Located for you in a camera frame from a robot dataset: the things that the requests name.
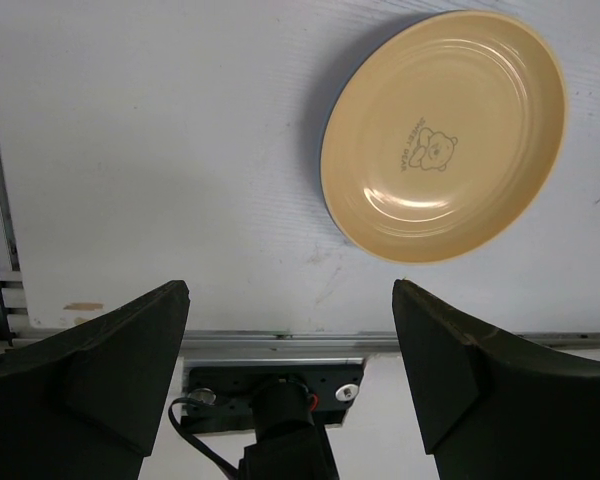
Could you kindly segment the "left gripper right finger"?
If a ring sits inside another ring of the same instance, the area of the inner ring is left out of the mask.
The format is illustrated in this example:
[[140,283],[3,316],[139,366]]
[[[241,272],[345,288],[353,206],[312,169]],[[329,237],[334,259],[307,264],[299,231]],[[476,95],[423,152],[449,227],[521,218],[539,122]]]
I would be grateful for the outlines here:
[[443,479],[600,479],[600,361],[466,314],[408,280],[392,310],[425,452]]

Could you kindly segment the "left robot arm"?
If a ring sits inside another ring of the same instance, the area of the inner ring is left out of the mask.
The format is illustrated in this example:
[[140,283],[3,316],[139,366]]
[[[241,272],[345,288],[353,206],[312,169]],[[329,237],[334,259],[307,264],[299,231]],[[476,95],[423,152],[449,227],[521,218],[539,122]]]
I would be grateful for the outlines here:
[[[170,281],[0,354],[0,479],[134,479],[153,450],[189,310]],[[392,310],[425,451],[443,479],[600,479],[600,361],[502,330],[409,280]],[[218,392],[256,441],[230,479],[334,479],[321,394],[280,375]]]

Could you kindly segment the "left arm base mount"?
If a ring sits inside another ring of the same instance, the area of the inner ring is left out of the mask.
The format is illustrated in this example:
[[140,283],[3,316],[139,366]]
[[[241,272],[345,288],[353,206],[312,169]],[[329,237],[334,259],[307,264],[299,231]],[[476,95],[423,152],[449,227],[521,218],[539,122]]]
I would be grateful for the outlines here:
[[253,430],[258,437],[285,421],[340,425],[363,376],[362,360],[191,367],[181,422],[194,434]]

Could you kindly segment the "yellow-orange plate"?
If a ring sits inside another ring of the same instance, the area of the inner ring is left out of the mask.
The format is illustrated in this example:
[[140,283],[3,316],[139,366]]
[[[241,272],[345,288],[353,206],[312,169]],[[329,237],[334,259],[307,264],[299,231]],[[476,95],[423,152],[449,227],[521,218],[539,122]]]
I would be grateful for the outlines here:
[[502,13],[433,14],[345,81],[320,145],[331,219],[397,263],[466,254],[508,228],[563,144],[567,88],[548,42]]

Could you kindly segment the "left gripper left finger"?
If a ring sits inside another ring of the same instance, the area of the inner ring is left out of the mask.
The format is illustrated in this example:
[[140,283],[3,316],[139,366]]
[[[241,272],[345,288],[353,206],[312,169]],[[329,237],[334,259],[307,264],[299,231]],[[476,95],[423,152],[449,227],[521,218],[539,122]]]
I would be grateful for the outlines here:
[[0,479],[135,479],[152,453],[187,316],[169,281],[0,354]]

